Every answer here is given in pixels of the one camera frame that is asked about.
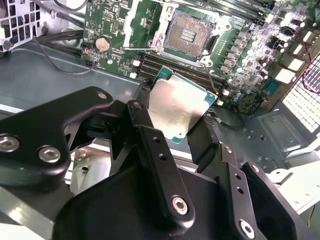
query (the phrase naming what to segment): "green circuit board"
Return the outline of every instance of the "green circuit board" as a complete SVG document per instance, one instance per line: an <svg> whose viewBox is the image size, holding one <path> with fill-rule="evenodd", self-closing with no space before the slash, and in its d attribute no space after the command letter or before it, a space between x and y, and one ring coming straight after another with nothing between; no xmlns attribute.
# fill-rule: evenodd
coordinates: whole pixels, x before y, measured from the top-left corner
<svg viewBox="0 0 320 240"><path fill-rule="evenodd" d="M222 0L211 2L225 3ZM292 44L299 41L294 36L283 35L284 27L280 26L279 22L285 19L285 13L290 13L291 20L306 22L315 17L317 3L313 0L270 1L274 6L267 8L252 4L252 1L242 0L239 2L255 8L257 11L262 11L263 16L256 17L252 12L234 5L229 4L228 7L239 14L258 19L260 21L259 24L239 16L227 14L222 16L214 11L214 9L220 11L219 8L213 8L208 11L192 8L186 4L179 4L169 14L170 21L168 21L168 26L165 30L166 39L162 44L164 46L166 44L169 45L169 40L167 39L170 28L173 28L176 19L185 17L185 15L190 15L197 21L196 24L198 25L206 24L206 28L210 24L214 25L216 37L208 38L205 42L207 46L209 44L211 46L209 51L211 64L206 66L207 71L209 71L212 78L225 83L219 89L219 99L223 102L222 106L226 108L237 106L240 112L249 115L259 107L266 95L274 94L277 88L283 84L283 82L275 80L272 76L267 79L261 76L262 71L268 74L268 70L274 64L278 64L283 54L285 54L270 47L270 40L277 37L287 42L287 49L290 49ZM188 3L211 8L208 3L199 0L188 1ZM196 71L195 79L198 73L202 74L198 78L203 78L203 74L207 74L207 71L203 65L197 66L197 64L194 64L196 61L199 63L201 56L192 55L191 48L188 46L188 50L185 52L179 50L176 46L171 48L163 47L163 52L152 48L151 42L157 31L160 31L161 19L165 17L163 7L162 3L152 0L89 1L86 9L83 42L85 45L91 44L93 46L89 53L97 62L97 67L120 76L142 81L156 76L157 74L153 73L153 71L156 72L161 69L160 63L159 66L148 64L144 66L143 63L139 63L138 56L146 55L150 56L150 58L163 60L169 68L172 68L169 64L172 63L184 69ZM286 26L293 29L296 28L290 21ZM305 26L304 29L312 31L310 26ZM304 29L296 28L297 31L304 31ZM198 36L199 33L193 34L191 30L192 28L188 28L188 32L184 33L186 34L184 38L195 44L195 42L192 42L195 41L192 37ZM106 52L101 52L94 47L96 40L101 36L108 38L110 41L110 50ZM82 59L84 61L89 59L84 52ZM266 66L261 66L259 62L261 59L266 61ZM199 84L213 91L209 79L206 84Z"/></svg>

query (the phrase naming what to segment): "electrolytic capacitor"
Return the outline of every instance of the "electrolytic capacitor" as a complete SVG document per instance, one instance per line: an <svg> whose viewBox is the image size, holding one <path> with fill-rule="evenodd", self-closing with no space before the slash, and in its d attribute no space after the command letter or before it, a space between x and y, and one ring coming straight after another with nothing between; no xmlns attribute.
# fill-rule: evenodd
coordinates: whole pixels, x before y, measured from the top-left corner
<svg viewBox="0 0 320 240"><path fill-rule="evenodd" d="M246 51L246 54L249 56L249 57L252 57L254 55L254 51L252 51L251 49L248 49Z"/></svg>
<svg viewBox="0 0 320 240"><path fill-rule="evenodd" d="M259 59L258 63L259 63L262 67L267 66L266 61L265 61L265 60L263 60L263 59Z"/></svg>
<svg viewBox="0 0 320 240"><path fill-rule="evenodd" d="M280 53L284 53L285 52L285 49L281 45L278 45L276 47L276 50L279 51Z"/></svg>
<svg viewBox="0 0 320 240"><path fill-rule="evenodd" d="M267 80L267 79L268 79L268 74L266 74L265 72L261 71L261 72L259 72L259 74L261 75L261 77L262 77L264 80Z"/></svg>
<svg viewBox="0 0 320 240"><path fill-rule="evenodd" d="M300 20L297 20L297 19L293 19L291 21L291 23L293 25L296 25L296 26L300 27L300 28L303 28L306 25L303 21L300 21Z"/></svg>
<svg viewBox="0 0 320 240"><path fill-rule="evenodd" d="M286 41L280 40L279 45L281 45L283 48L286 48L289 46L289 43L287 43Z"/></svg>

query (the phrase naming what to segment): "mesh grille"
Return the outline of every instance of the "mesh grille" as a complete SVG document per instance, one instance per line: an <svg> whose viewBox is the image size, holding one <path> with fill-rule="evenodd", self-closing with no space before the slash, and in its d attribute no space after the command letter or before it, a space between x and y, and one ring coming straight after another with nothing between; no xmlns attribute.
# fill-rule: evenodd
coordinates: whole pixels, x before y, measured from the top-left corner
<svg viewBox="0 0 320 240"><path fill-rule="evenodd" d="M320 91L320 56L310 66L304 82L312 90ZM320 95L306 90L301 79L284 98L283 103L311 133L319 127Z"/></svg>

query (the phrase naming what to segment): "capacitor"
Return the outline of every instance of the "capacitor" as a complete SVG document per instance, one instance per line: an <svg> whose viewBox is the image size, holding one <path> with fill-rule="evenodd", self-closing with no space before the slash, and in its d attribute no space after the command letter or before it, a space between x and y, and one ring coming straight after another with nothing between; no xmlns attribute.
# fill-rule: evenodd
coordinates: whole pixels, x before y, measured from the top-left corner
<svg viewBox="0 0 320 240"><path fill-rule="evenodd" d="M278 23L278 25L279 25L280 27L284 27L284 26L287 26L287 25L288 25L289 21L283 20L283 19L279 19L279 20L277 21L277 23Z"/></svg>
<svg viewBox="0 0 320 240"><path fill-rule="evenodd" d="M292 16L292 13L291 12L287 12L287 11L284 11L281 16L284 18L284 19L290 19L291 16Z"/></svg>
<svg viewBox="0 0 320 240"><path fill-rule="evenodd" d="M105 53L111 48L111 42L109 38L100 36L95 41L95 47L99 50L99 52Z"/></svg>
<svg viewBox="0 0 320 240"><path fill-rule="evenodd" d="M282 33L288 37L295 35L296 32L297 31L295 29L293 29L292 27L289 27L289 26L283 27L283 30L282 30Z"/></svg>
<svg viewBox="0 0 320 240"><path fill-rule="evenodd" d="M249 62L249 60L248 60L248 59L246 59L246 58L241 58L241 59L240 59L240 61L241 61L242 66L247 65L247 64L248 64L248 62Z"/></svg>
<svg viewBox="0 0 320 240"><path fill-rule="evenodd" d="M252 51L251 49L248 49L246 51L246 54L249 56L249 57L252 57L254 55L254 51Z"/></svg>
<svg viewBox="0 0 320 240"><path fill-rule="evenodd" d="M259 59L258 63L259 63L262 67L267 66L266 61L265 61L265 60L263 60L263 59Z"/></svg>
<svg viewBox="0 0 320 240"><path fill-rule="evenodd" d="M252 41L252 42L251 42L251 46L252 46L253 48L258 47L258 45L259 45L259 42L258 42L258 41Z"/></svg>
<svg viewBox="0 0 320 240"><path fill-rule="evenodd" d="M289 43L287 43L286 41L280 40L279 45L281 45L283 48L286 48L289 46Z"/></svg>
<svg viewBox="0 0 320 240"><path fill-rule="evenodd" d="M260 74L260 76L261 76L264 80L267 80L268 77L269 77L268 74L266 74L266 73L263 72L263 71L260 71L259 74Z"/></svg>
<svg viewBox="0 0 320 240"><path fill-rule="evenodd" d="M237 67L237 68L235 69L235 71L236 71L238 74L240 74L240 73L243 72L243 69L242 69L241 67Z"/></svg>
<svg viewBox="0 0 320 240"><path fill-rule="evenodd" d="M285 52L285 49L281 45L278 45L276 47L276 50L279 51L280 53L284 53Z"/></svg>
<svg viewBox="0 0 320 240"><path fill-rule="evenodd" d="M297 20L297 19L293 19L291 21L291 23L293 25L296 25L296 26L300 27L300 28L303 28L306 25L306 23L304 23L303 21Z"/></svg>

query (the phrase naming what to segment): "screw hole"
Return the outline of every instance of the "screw hole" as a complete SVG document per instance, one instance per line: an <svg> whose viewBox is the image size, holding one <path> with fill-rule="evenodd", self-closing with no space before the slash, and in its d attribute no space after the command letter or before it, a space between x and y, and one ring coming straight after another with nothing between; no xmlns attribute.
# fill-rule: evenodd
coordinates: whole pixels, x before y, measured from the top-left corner
<svg viewBox="0 0 320 240"><path fill-rule="evenodd" d="M143 109L143 106L142 106L139 102L137 102L137 101L135 101L135 102L133 103L133 105L134 105L137 109Z"/></svg>
<svg viewBox="0 0 320 240"><path fill-rule="evenodd" d="M153 138L153 141L155 141L157 144L160 143L160 139L157 138L156 136Z"/></svg>
<svg viewBox="0 0 320 240"><path fill-rule="evenodd" d="M238 190L239 193L245 194L245 192L240 187L237 186L236 189Z"/></svg>
<svg viewBox="0 0 320 240"><path fill-rule="evenodd" d="M162 154L162 153L159 154L159 158L160 158L162 161L167 160L167 157L166 157L164 154Z"/></svg>

